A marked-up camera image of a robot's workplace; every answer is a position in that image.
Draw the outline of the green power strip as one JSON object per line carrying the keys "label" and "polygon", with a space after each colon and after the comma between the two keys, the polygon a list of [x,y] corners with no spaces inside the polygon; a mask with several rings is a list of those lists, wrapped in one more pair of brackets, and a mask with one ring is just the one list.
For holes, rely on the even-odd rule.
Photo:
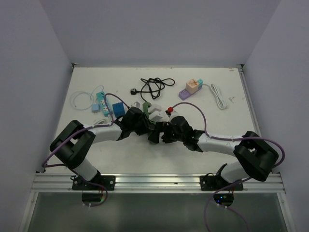
{"label": "green power strip", "polygon": [[149,119],[150,113],[148,112],[148,109],[151,106],[152,106],[152,104],[150,102],[147,102],[147,101],[142,104],[142,109],[143,109],[143,113],[144,113],[144,117],[145,117],[145,120],[144,120],[145,126],[150,131],[153,131],[155,129],[155,122],[153,122]]}

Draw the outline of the blue cube socket adapter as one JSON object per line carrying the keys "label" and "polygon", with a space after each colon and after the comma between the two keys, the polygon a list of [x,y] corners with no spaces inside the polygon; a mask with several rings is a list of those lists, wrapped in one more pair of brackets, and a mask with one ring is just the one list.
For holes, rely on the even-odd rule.
{"label": "blue cube socket adapter", "polygon": [[116,118],[125,115],[124,104],[122,102],[114,103],[112,105],[112,108],[113,108],[113,113]]}

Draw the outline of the white USB charger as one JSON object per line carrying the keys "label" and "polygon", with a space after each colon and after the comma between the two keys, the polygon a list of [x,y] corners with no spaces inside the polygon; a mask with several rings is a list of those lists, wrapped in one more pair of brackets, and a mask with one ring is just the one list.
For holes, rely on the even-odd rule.
{"label": "white USB charger", "polygon": [[167,122],[169,121],[169,116],[165,111],[154,111],[149,114],[149,120],[153,122]]}

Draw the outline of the light blue USB charger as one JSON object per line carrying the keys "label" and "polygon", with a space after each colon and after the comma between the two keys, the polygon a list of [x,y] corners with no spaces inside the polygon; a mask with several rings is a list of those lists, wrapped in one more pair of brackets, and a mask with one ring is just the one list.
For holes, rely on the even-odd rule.
{"label": "light blue USB charger", "polygon": [[91,112],[92,112],[92,113],[98,113],[98,112],[100,112],[100,105],[99,105],[99,104],[93,104],[93,105],[91,106]]}

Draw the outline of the teal power strip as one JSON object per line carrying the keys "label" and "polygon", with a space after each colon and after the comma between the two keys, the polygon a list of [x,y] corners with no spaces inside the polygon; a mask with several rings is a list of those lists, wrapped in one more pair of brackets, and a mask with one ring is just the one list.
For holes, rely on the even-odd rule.
{"label": "teal power strip", "polygon": [[103,112],[103,115],[105,117],[110,116],[112,110],[111,109],[110,109],[110,111],[108,110],[108,107],[110,108],[110,106],[109,106],[109,103],[107,101],[105,101],[105,92],[101,91],[101,92],[96,93],[96,98],[98,100],[99,105],[101,106],[101,110]]}

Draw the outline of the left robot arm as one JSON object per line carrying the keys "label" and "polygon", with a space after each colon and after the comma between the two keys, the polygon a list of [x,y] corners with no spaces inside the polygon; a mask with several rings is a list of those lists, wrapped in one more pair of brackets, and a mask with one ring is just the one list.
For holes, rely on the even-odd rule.
{"label": "left robot arm", "polygon": [[92,144],[123,140],[132,132],[143,135],[154,128],[141,109],[130,107],[124,116],[111,124],[86,126],[78,120],[71,121],[51,143],[50,151],[83,178],[88,189],[94,190],[99,187],[100,172],[86,158]]}

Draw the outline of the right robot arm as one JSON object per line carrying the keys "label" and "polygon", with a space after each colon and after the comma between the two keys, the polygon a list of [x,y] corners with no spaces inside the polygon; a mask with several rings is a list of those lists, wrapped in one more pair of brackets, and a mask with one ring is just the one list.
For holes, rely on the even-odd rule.
{"label": "right robot arm", "polygon": [[237,139],[215,139],[201,130],[193,129],[183,116],[156,121],[148,139],[155,144],[160,140],[166,144],[178,141],[191,151],[234,156],[237,161],[223,164],[215,175],[215,184],[222,190],[244,178],[266,181],[279,158],[278,153],[252,131]]}

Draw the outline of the teal small plug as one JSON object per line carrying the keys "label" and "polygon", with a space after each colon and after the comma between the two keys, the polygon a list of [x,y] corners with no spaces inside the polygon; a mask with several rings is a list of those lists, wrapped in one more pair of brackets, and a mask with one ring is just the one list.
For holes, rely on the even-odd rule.
{"label": "teal small plug", "polygon": [[198,79],[197,83],[198,83],[198,88],[203,86],[203,80],[202,79]]}

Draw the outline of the white Honor charger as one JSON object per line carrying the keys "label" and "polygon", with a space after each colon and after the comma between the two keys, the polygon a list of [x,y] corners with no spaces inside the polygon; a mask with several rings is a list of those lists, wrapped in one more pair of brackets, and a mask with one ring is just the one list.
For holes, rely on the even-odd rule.
{"label": "white Honor charger", "polygon": [[158,104],[152,104],[149,108],[148,108],[148,113],[149,114],[152,114],[154,113],[155,111],[162,111],[162,107]]}

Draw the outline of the purple power strip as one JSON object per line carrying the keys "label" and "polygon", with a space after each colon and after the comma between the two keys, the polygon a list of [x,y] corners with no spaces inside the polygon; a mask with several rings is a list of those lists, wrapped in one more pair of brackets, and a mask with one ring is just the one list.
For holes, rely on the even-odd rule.
{"label": "purple power strip", "polygon": [[200,91],[202,89],[202,87],[199,87],[198,90],[194,93],[190,93],[188,92],[186,89],[183,89],[181,90],[179,93],[178,93],[178,97],[184,101],[186,99],[188,99],[189,97],[191,97],[192,95],[196,94],[198,91]]}

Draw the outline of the pink cube adapter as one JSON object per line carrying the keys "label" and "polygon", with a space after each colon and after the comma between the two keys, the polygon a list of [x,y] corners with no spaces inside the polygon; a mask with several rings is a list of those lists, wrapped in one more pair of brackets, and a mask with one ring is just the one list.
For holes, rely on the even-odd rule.
{"label": "pink cube adapter", "polygon": [[197,80],[195,79],[190,79],[189,81],[186,82],[186,86],[185,89],[190,93],[190,94],[194,94],[195,92],[197,92],[199,88],[199,83]]}

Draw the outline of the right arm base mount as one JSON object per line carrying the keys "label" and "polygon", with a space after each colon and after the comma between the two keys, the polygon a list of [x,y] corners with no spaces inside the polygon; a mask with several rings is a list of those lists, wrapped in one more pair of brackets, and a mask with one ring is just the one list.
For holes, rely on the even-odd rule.
{"label": "right arm base mount", "polygon": [[202,191],[217,191],[219,189],[225,188],[228,186],[226,189],[227,191],[229,190],[236,190],[236,191],[242,191],[244,190],[243,184],[238,183],[234,184],[233,186],[230,187],[231,183],[228,183],[225,181],[222,177],[208,173],[206,175],[201,175],[199,177],[199,183],[200,183],[200,188]]}

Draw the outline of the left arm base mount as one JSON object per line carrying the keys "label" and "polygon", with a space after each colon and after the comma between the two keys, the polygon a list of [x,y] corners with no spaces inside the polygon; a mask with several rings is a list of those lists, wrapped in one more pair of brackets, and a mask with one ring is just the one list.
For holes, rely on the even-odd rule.
{"label": "left arm base mount", "polygon": [[73,181],[72,190],[79,191],[95,191],[95,190],[103,190],[101,186],[107,191],[113,191],[115,187],[115,176],[114,175],[96,175],[90,181],[85,182],[79,176],[71,176],[70,179]]}

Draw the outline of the aluminium front rail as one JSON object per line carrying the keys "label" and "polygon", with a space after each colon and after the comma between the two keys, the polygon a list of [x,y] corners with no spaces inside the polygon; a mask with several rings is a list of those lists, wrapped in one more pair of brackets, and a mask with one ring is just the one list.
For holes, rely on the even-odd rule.
{"label": "aluminium front rail", "polygon": [[[73,192],[71,174],[36,174],[32,192]],[[112,193],[200,193],[200,174],[115,174]],[[248,180],[239,193],[284,193],[280,174],[270,174],[265,182]]]}

